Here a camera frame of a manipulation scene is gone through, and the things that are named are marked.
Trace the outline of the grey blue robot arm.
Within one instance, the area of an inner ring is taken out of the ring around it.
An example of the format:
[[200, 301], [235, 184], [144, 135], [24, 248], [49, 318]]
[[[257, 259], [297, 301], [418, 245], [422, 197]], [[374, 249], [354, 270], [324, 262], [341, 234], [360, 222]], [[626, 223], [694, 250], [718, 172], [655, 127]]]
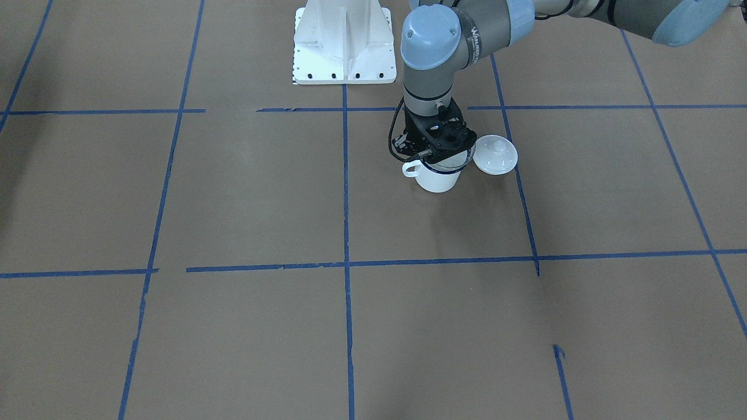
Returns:
[[701, 37], [726, 1], [418, 1], [403, 22], [400, 55], [405, 127], [389, 139], [403, 163], [437, 164], [477, 142], [452, 96], [455, 74], [560, 16], [590, 18], [656, 44], [677, 47]]

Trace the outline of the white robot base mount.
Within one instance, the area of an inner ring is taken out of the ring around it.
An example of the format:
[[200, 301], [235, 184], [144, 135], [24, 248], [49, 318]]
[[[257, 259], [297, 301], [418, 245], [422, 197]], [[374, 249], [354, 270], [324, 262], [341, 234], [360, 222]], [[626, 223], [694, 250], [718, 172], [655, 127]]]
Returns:
[[307, 1], [294, 15], [297, 85], [393, 83], [392, 14], [378, 1]]

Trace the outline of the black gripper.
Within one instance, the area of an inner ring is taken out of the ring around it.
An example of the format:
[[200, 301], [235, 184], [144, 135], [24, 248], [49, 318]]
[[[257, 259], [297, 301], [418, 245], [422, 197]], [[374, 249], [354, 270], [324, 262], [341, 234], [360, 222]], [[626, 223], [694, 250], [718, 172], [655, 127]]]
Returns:
[[477, 133], [467, 127], [458, 104], [441, 107], [434, 116], [420, 116], [401, 104], [393, 122], [401, 109], [405, 127], [402, 135], [392, 139], [392, 155], [401, 162], [421, 159], [437, 164], [469, 151], [477, 142]]

